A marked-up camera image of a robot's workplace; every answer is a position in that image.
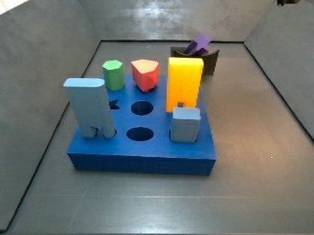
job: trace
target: shape sorter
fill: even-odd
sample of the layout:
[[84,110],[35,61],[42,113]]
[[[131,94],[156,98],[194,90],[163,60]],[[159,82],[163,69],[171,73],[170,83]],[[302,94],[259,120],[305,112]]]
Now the shape sorter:
[[67,155],[78,170],[135,173],[177,173],[209,175],[217,161],[202,92],[198,109],[202,120],[197,142],[170,139],[172,113],[164,111],[167,77],[159,76],[156,88],[143,93],[132,76],[126,75],[126,87],[107,91],[110,100],[118,100],[112,109],[116,134],[104,138],[102,131],[84,138],[78,128]]

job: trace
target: red block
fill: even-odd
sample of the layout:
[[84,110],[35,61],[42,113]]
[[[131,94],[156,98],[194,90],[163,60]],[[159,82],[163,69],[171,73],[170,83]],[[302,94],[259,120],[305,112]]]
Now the red block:
[[131,62],[132,80],[143,92],[148,92],[158,85],[159,63],[148,60]]

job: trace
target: green block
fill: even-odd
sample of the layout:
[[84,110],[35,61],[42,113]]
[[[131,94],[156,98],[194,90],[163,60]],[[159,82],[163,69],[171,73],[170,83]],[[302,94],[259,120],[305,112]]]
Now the green block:
[[103,64],[106,86],[111,91],[119,91],[126,86],[123,63],[118,60]]

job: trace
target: purple block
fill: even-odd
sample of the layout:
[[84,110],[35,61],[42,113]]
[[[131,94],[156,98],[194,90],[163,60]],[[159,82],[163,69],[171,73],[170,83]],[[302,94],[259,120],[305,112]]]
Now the purple block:
[[195,38],[187,48],[185,49],[183,53],[186,55],[203,55],[209,51],[209,43],[211,42],[211,38],[207,38],[205,33]]

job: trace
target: small gray block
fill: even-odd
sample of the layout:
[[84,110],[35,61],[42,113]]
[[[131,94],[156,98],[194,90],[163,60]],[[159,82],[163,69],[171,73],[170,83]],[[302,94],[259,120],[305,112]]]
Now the small gray block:
[[201,110],[197,107],[175,107],[172,110],[171,141],[195,142],[201,120]]

